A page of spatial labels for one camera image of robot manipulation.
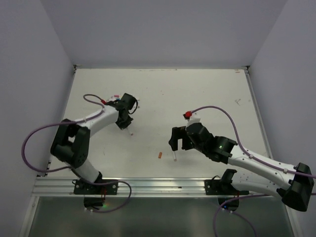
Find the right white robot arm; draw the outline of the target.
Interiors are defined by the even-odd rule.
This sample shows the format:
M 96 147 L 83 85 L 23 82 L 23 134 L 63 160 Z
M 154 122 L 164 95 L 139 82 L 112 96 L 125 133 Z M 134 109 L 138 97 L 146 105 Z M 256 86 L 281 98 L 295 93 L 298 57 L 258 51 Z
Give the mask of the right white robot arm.
M 305 212 L 312 195 L 314 180 L 311 169 L 304 163 L 297 165 L 277 162 L 256 156 L 242 149 L 238 142 L 223 136 L 213 136 L 200 122 L 188 126 L 173 127 L 169 145 L 178 150 L 195 149 L 214 162 L 229 164 L 244 169 L 239 173 L 227 169 L 221 177 L 222 192 L 256 192 L 280 198 L 288 207 Z

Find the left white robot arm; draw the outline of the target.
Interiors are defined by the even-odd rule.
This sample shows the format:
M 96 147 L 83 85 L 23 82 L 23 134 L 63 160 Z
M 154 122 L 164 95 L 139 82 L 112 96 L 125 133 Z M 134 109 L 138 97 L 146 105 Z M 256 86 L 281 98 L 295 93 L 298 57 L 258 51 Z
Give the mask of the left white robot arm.
M 119 129 L 127 129 L 138 108 L 138 100 L 125 93 L 121 98 L 109 101 L 100 99 L 101 106 L 96 112 L 77 120 L 64 119 L 58 126 L 50 153 L 59 161 L 70 166 L 72 172 L 84 180 L 85 188 L 92 194 L 102 190 L 102 174 L 89 161 L 90 138 L 108 125 L 116 124 Z

